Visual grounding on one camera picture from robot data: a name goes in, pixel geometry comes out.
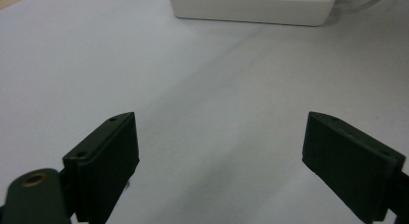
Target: table surface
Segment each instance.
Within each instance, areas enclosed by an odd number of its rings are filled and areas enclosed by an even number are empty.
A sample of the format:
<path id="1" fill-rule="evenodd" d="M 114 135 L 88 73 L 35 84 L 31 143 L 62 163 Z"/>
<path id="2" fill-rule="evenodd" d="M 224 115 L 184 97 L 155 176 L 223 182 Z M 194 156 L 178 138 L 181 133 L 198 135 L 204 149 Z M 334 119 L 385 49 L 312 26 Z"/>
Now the table surface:
<path id="1" fill-rule="evenodd" d="M 169 0 L 10 6 L 0 199 L 135 111 L 141 162 L 109 223 L 361 223 L 302 163 L 307 116 L 409 155 L 407 1 L 341 1 L 320 27 L 178 19 Z"/>

